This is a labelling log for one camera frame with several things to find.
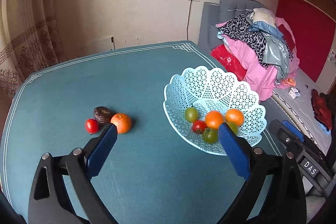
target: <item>power cord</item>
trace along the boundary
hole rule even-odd
[[[188,39],[188,26],[189,26],[190,9],[191,9],[191,3],[192,2],[193,2],[193,0],[190,0],[189,13],[188,13],[188,22],[187,22],[187,40],[189,40]]]

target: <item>basket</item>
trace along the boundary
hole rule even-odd
[[[171,126],[186,142],[204,152],[226,156],[218,141],[208,144],[201,135],[191,131],[192,124],[184,118],[184,111],[191,106],[198,110],[199,119],[203,121],[211,110],[224,116],[230,108],[239,109],[245,120],[239,127],[238,136],[245,138],[251,146],[261,141],[261,132],[267,125],[265,108],[258,104],[259,96],[249,84],[238,81],[231,72],[220,68],[208,70],[205,66],[186,68],[182,75],[172,76],[164,95],[163,109]]]

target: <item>metal pin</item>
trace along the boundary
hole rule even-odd
[[[75,150],[72,151],[72,153],[77,156],[79,155],[80,153],[82,153],[82,149],[81,148],[76,148]]]
[[[290,159],[294,158],[294,154],[292,152],[287,152],[286,156]]]
[[[259,147],[256,147],[255,149],[253,149],[253,152],[257,155],[261,155],[263,153],[263,150]]]
[[[49,156],[50,156],[49,153],[44,153],[44,154],[42,155],[42,159],[43,159],[43,160],[46,160],[47,158],[49,158]]]

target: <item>blue gripper pad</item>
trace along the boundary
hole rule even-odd
[[[290,131],[292,131],[300,139],[301,142],[305,141],[305,139],[303,138],[303,134],[300,131],[298,131],[298,129],[295,126],[293,126],[290,122],[284,120],[282,121],[282,124],[285,127],[287,127]]]
[[[99,174],[106,158],[117,140],[117,127],[114,124],[107,129],[105,135],[97,143],[86,159],[86,177],[91,179]]]
[[[251,175],[250,160],[237,142],[237,137],[226,123],[219,126],[218,140],[227,153],[237,175],[246,181]]]

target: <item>table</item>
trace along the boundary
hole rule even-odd
[[[216,223],[241,186],[226,156],[186,143],[170,126],[163,90],[187,67],[220,64],[190,41],[124,48],[71,60],[33,73],[18,90],[1,140],[3,192],[27,220],[32,180],[40,157],[67,155],[93,136],[84,129],[93,109],[106,106],[133,119],[118,136],[100,174],[91,183],[120,223]],[[283,151],[268,133],[257,145]],[[64,177],[78,215],[86,217],[69,177]],[[251,213],[260,211],[270,177]]]

